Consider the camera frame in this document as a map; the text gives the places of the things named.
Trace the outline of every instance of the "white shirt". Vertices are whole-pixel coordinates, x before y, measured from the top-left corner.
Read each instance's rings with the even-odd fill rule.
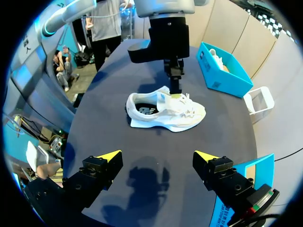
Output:
[[[119,12],[120,5],[124,0],[106,0],[97,3],[97,6],[88,13],[88,16],[107,16]],[[120,14],[107,18],[92,18],[93,27],[91,29],[92,40],[98,41],[109,39],[121,35]]]

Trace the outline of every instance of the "black robot end effector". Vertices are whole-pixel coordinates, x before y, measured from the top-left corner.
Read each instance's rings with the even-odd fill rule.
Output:
[[[164,60],[164,71],[170,78],[170,94],[181,94],[179,83],[184,75],[183,58],[189,57],[189,28],[185,17],[150,18],[150,40],[128,48],[134,63]]]
[[[206,188],[217,194],[226,207],[235,212],[228,225],[241,226],[243,221],[264,214],[279,196],[279,191],[267,184],[254,189],[254,180],[245,178],[233,167],[227,157],[205,160],[203,153],[195,152],[193,167],[203,180]]]
[[[122,153],[117,153],[110,161],[89,156],[82,163],[77,173],[63,179],[67,197],[80,210],[90,207],[102,190],[109,189],[123,166]]]
[[[83,167],[77,173],[62,179],[63,188],[50,178],[38,178],[30,182],[25,193],[31,203],[35,204],[38,214],[49,218],[49,213],[45,213],[45,210],[56,210],[54,205],[78,213],[90,207],[102,190],[109,189],[123,166],[121,151],[109,155],[104,158],[89,156],[83,160]]]

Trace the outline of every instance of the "dark table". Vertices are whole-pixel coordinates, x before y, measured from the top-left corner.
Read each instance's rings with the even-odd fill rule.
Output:
[[[128,40],[112,53],[93,79],[75,114],[67,141],[64,176],[90,155],[122,150],[124,166],[109,191],[83,213],[117,227],[207,227],[215,193],[192,167],[195,150],[227,156],[235,164],[257,157],[254,131],[243,99],[210,90],[196,60],[184,59],[183,93],[205,106],[196,127],[173,133],[165,128],[131,128],[125,103],[133,92],[149,93],[169,79],[163,61],[131,63]]]

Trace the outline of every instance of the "white chair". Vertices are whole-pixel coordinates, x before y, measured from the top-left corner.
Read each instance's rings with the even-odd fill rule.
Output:
[[[49,164],[49,154],[41,147],[37,148],[33,145],[31,141],[27,143],[26,151],[27,161],[33,171],[37,172],[37,167],[43,164]]]
[[[266,104],[267,107],[265,109],[255,111],[255,108],[254,108],[253,103],[252,103],[252,97],[251,97],[250,93],[258,91],[258,90],[261,91],[261,93],[263,95],[263,99],[264,99],[265,104]],[[243,98],[244,98],[246,106],[247,106],[247,108],[250,112],[250,115],[257,114],[257,113],[260,113],[260,112],[263,112],[263,111],[266,111],[266,110],[270,110],[270,109],[274,108],[274,106],[275,106],[274,99],[273,99],[268,87],[260,87],[258,89],[249,91]]]

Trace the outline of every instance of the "backpack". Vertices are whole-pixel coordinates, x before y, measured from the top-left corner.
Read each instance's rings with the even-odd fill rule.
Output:
[[[83,67],[83,66],[89,64],[90,57],[87,53],[82,53],[80,51],[78,53],[75,53],[74,60],[77,64],[77,67]]]

